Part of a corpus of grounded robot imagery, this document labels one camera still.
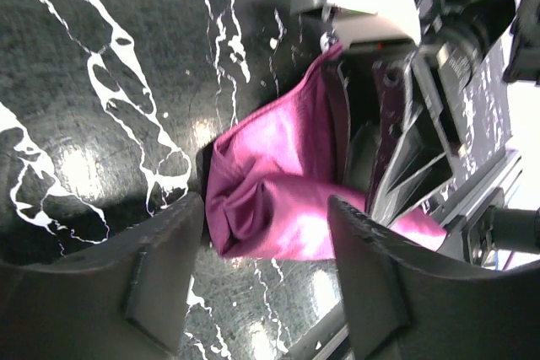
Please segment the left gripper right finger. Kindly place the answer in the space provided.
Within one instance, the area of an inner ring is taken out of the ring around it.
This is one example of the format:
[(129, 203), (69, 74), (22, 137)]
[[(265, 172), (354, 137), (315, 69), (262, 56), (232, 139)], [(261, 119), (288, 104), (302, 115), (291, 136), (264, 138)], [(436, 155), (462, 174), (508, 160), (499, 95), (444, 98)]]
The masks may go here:
[(328, 223), (356, 358), (538, 358), (537, 262), (491, 271), (457, 261), (338, 196)]

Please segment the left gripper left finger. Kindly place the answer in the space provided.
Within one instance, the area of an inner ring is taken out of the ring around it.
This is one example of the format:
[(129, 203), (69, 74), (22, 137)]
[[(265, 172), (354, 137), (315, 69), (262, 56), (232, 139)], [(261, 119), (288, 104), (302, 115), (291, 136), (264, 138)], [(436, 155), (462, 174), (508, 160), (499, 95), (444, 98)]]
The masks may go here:
[(4, 359), (167, 359), (179, 348), (204, 205), (153, 218), (49, 265), (1, 266)]

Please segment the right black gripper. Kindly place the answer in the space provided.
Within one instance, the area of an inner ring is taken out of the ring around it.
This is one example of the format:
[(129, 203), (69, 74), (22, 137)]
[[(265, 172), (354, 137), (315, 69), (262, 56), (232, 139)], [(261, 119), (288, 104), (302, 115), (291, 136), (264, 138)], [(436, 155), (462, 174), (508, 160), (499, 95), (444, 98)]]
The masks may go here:
[(414, 60), (373, 62), (373, 79), (345, 58), (324, 64), (337, 182), (369, 190), (382, 225), (427, 207), (446, 253), (504, 267), (536, 246), (510, 225), (531, 213), (505, 206), (521, 172), (505, 145), (508, 85), (539, 79), (539, 0), (432, 0), (428, 20)]

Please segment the purple cloth napkin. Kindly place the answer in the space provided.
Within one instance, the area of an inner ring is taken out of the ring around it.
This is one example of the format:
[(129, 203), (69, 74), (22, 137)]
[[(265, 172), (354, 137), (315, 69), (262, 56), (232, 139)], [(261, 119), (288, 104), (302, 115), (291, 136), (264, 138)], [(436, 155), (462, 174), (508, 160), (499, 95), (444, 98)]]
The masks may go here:
[(255, 111), (213, 144), (205, 198), (213, 247), (227, 259), (334, 258), (327, 202), (357, 208), (365, 194), (338, 183), (324, 64), (331, 46), (285, 95)]

